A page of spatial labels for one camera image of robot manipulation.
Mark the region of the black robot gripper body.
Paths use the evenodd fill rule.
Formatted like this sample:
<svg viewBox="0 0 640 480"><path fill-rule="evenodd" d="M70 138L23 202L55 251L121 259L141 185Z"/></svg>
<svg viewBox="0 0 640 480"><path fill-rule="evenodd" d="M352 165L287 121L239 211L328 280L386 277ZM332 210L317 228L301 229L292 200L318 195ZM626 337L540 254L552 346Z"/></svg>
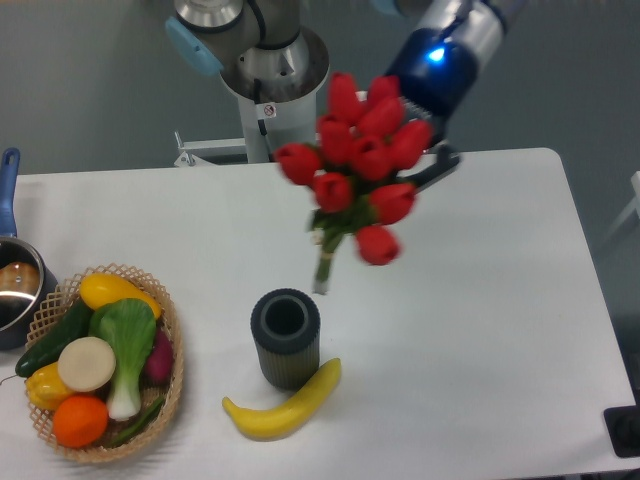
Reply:
<svg viewBox="0 0 640 480"><path fill-rule="evenodd" d="M441 40L428 28L414 30L386 69L401 95L420 112L447 123L479 74L475 55L456 41Z"/></svg>

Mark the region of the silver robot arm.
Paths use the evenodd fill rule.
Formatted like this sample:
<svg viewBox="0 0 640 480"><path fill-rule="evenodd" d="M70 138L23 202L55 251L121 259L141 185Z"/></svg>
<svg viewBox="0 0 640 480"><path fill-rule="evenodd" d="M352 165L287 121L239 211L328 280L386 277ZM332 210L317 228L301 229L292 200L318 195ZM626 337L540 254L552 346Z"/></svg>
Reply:
<svg viewBox="0 0 640 480"><path fill-rule="evenodd" d="M461 155L447 123L495 54L523 1L377 1L387 15L416 16L387 73L400 79L410 118L435 128L434 163L410 175L425 189L454 171ZM266 163L288 142L316 135L316 94L329 76L321 37L300 21L297 1L177 1L165 31L175 50L204 76L218 76L238 102L244 138L210 141L208 155L243 151Z"/></svg>

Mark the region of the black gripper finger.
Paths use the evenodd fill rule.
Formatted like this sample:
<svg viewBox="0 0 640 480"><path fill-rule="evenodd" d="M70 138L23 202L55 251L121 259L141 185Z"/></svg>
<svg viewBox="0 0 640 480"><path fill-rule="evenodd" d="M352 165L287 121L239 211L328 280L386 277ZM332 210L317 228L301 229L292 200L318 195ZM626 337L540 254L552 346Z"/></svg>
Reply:
<svg viewBox="0 0 640 480"><path fill-rule="evenodd" d="M402 178L403 181L413 184L419 192L443 180L461 164L461 152L448 141L436 144L433 152L435 154L433 164Z"/></svg>

